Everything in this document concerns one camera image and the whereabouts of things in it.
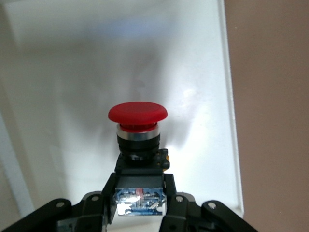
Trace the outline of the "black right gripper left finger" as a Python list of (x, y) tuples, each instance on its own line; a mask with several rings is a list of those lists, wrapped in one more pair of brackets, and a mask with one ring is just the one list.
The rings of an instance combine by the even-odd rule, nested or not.
[(116, 212), (116, 173), (112, 173), (102, 191), (86, 194), (72, 205), (63, 198), (54, 199), (5, 228), (5, 232), (105, 232)]

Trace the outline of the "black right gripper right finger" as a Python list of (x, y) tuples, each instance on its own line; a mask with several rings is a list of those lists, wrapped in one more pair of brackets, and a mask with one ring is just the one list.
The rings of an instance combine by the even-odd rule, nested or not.
[(164, 174), (167, 212), (160, 232), (255, 232), (253, 226), (220, 201), (197, 205), (191, 194), (177, 192), (174, 176)]

